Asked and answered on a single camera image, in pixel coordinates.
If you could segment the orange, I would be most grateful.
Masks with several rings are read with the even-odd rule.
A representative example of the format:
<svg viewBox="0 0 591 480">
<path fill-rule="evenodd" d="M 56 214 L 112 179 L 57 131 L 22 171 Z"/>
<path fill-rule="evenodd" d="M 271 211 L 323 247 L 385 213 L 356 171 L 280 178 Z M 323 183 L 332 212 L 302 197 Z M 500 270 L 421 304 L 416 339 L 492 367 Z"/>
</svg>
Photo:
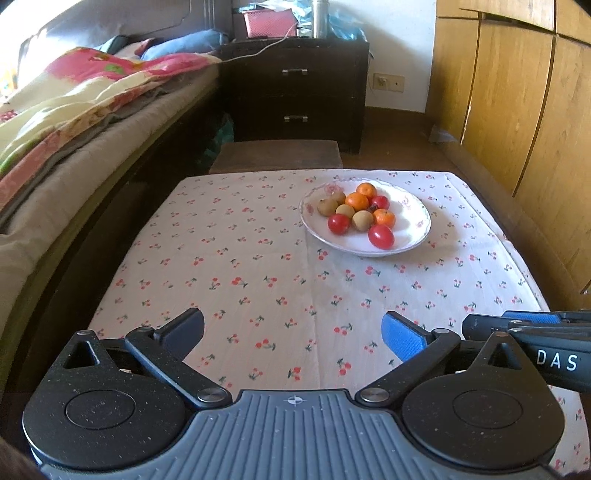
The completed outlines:
<svg viewBox="0 0 591 480">
<path fill-rule="evenodd" d="M 396 225 L 396 215 L 387 209 L 377 209 L 373 212 L 374 222 L 376 225 L 383 225 L 389 229 L 393 229 Z"/>
<path fill-rule="evenodd" d="M 368 200 L 372 200 L 377 196 L 378 191 L 373 184 L 370 184 L 369 182 L 363 182 L 356 187 L 356 193 L 365 196 Z"/>
<path fill-rule="evenodd" d="M 347 205 L 349 205 L 349 207 L 352 207 L 353 210 L 358 212 L 358 211 L 367 210 L 369 208 L 370 199 L 367 198 L 367 196 L 363 195 L 362 193 L 352 192 L 351 194 L 349 194 L 346 197 L 345 203 Z"/>
</svg>

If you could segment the blue pillow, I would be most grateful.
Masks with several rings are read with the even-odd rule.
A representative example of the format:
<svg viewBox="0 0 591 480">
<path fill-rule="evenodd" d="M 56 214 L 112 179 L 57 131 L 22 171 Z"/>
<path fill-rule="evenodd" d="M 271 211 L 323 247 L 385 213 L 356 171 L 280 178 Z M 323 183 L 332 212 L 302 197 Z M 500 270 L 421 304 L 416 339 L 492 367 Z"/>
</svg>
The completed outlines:
<svg viewBox="0 0 591 480">
<path fill-rule="evenodd" d="M 228 34 L 218 30 L 204 30 L 164 41 L 145 50 L 140 59 L 151 61 L 177 53 L 209 53 L 228 44 Z"/>
</svg>

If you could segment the wall power socket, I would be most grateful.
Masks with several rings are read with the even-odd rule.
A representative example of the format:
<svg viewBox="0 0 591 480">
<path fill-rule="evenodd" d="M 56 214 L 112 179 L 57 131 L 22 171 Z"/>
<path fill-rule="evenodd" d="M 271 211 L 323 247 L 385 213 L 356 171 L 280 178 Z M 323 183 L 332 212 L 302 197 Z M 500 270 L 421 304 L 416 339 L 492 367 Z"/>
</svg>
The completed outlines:
<svg viewBox="0 0 591 480">
<path fill-rule="evenodd" d="M 375 73 L 373 76 L 373 89 L 403 93 L 405 91 L 405 77 L 400 75 Z"/>
</svg>

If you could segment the red tomato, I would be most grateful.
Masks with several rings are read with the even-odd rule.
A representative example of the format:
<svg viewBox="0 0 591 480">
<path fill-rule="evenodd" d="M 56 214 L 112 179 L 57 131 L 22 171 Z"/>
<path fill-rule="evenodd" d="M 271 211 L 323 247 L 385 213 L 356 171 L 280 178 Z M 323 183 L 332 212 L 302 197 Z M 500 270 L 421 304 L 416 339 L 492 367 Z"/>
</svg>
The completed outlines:
<svg viewBox="0 0 591 480">
<path fill-rule="evenodd" d="M 386 225 L 377 224 L 370 227 L 368 238 L 370 244 L 381 250 L 391 250 L 394 247 L 394 233 Z"/>
<path fill-rule="evenodd" d="M 390 200 L 387 196 L 384 195 L 377 195 L 370 199 L 370 209 L 372 210 L 379 210 L 384 209 L 388 210 L 390 208 Z"/>
<path fill-rule="evenodd" d="M 332 234 L 341 236 L 345 235 L 346 232 L 349 231 L 349 226 L 351 226 L 351 219 L 349 219 L 349 217 L 345 214 L 335 213 L 332 214 L 332 216 L 329 216 L 327 224 L 329 231 L 331 231 Z"/>
</svg>

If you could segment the white floral plate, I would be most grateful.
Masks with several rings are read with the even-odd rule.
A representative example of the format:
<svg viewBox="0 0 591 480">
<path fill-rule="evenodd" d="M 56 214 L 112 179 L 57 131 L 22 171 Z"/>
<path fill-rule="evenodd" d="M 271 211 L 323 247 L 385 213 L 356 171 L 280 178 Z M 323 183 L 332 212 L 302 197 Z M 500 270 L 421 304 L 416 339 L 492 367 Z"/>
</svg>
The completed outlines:
<svg viewBox="0 0 591 480">
<path fill-rule="evenodd" d="M 358 232 L 352 226 L 345 235 L 335 235 L 329 231 L 328 218 L 318 214 L 318 201 L 329 198 L 332 193 L 344 192 L 346 196 L 356 192 L 356 187 L 363 182 L 373 184 L 378 195 L 387 196 L 390 208 L 396 215 L 394 233 L 394 247 L 391 250 L 381 250 L 370 244 L 368 232 Z M 403 253 L 419 246 L 427 239 L 431 230 L 431 218 L 426 206 L 413 194 L 401 187 L 380 180 L 367 178 L 342 178 L 312 188 L 304 195 L 300 203 L 301 221 L 308 233 L 339 251 L 363 257 L 385 257 Z"/>
</svg>

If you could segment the red box on nightstand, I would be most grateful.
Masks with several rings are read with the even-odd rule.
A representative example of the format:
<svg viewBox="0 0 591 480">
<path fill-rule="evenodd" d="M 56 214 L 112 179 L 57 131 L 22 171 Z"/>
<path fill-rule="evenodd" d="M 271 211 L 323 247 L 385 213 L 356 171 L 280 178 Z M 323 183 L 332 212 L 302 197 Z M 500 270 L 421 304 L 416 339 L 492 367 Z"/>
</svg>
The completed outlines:
<svg viewBox="0 0 591 480">
<path fill-rule="evenodd" d="M 243 13 L 249 38 L 281 38 L 297 35 L 297 18 L 293 11 L 250 10 Z"/>
</svg>

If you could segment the dark brown longan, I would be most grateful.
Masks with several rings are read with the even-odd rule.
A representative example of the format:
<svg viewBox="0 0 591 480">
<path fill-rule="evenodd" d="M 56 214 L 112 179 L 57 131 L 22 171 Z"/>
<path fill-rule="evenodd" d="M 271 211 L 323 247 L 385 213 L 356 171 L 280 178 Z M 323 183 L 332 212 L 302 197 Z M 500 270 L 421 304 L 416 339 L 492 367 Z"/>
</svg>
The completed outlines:
<svg viewBox="0 0 591 480">
<path fill-rule="evenodd" d="M 331 201 L 335 208 L 338 208 L 339 205 L 342 205 L 346 201 L 346 194 L 344 192 L 335 192 L 329 197 L 329 201 Z"/>
</svg>

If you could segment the metal bottle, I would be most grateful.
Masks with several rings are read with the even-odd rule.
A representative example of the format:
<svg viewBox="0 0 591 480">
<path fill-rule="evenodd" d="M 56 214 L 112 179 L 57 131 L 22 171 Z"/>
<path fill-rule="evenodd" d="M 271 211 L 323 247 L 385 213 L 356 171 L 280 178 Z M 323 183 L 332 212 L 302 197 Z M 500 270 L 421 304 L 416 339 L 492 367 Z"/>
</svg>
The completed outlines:
<svg viewBox="0 0 591 480">
<path fill-rule="evenodd" d="M 329 0 L 311 1 L 311 36 L 315 39 L 329 36 Z"/>
</svg>

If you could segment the bed with mattress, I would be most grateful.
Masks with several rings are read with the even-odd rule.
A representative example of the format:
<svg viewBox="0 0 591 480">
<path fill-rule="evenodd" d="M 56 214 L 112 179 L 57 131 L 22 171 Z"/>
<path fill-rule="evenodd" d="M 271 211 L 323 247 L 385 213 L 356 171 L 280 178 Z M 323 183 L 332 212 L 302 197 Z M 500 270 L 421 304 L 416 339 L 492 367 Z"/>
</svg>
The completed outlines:
<svg viewBox="0 0 591 480">
<path fill-rule="evenodd" d="M 50 37 L 72 41 L 68 51 L 86 47 L 140 61 L 142 53 L 108 53 L 107 43 L 120 35 L 136 43 L 162 43 L 211 29 L 231 32 L 228 1 L 81 1 L 46 26 Z M 85 222 L 174 121 L 211 94 L 216 74 L 217 63 L 182 74 L 109 114 L 52 155 L 33 181 L 1 207 L 4 362 L 12 360 L 45 289 L 42 260 L 61 236 Z"/>
</svg>

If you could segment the floral colourful blanket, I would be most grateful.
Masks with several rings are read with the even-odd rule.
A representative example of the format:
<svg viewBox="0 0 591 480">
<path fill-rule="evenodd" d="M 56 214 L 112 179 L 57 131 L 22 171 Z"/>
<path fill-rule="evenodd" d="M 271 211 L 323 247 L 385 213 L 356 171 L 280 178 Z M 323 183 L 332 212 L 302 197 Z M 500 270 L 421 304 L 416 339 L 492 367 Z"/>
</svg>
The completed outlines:
<svg viewBox="0 0 591 480">
<path fill-rule="evenodd" d="M 1 106 L 1 207 L 6 208 L 68 142 L 169 80 L 218 62 L 176 53 L 128 60 L 72 49 Z"/>
</svg>

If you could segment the dark wooden nightstand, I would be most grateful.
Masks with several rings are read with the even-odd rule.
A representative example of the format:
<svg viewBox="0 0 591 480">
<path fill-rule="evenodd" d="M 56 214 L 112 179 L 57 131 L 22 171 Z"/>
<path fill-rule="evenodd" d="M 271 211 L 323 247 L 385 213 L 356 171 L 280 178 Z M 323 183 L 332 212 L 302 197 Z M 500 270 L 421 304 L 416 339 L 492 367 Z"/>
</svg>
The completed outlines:
<svg viewBox="0 0 591 480">
<path fill-rule="evenodd" d="M 221 89 L 236 141 L 332 140 L 361 148 L 370 44 L 338 38 L 226 44 Z"/>
</svg>

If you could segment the wooden wardrobe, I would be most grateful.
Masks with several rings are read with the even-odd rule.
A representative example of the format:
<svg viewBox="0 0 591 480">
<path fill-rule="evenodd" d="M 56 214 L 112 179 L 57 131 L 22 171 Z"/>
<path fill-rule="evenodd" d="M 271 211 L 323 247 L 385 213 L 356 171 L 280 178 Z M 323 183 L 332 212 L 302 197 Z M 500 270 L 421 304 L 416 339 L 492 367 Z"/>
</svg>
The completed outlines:
<svg viewBox="0 0 591 480">
<path fill-rule="evenodd" d="M 590 297 L 590 5 L 440 1 L 427 110 L 554 292 Z"/>
</svg>

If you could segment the cherry print tablecloth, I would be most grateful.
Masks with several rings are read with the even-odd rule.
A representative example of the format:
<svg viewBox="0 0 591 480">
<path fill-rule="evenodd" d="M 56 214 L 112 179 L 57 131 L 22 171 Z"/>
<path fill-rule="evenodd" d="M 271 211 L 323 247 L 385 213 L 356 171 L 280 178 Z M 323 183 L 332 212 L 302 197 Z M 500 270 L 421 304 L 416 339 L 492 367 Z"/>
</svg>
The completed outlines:
<svg viewBox="0 0 591 480">
<path fill-rule="evenodd" d="M 322 244 L 301 223 L 301 198 L 348 177 L 301 170 L 182 180 L 134 240 L 91 329 L 117 338 L 197 307 L 204 339 L 186 361 L 230 392 L 356 392 L 399 363 L 381 337 L 390 310 L 459 331 L 471 313 L 547 309 L 518 251 L 451 173 L 356 171 L 424 203 L 432 227 L 417 248 L 361 258 Z"/>
</svg>

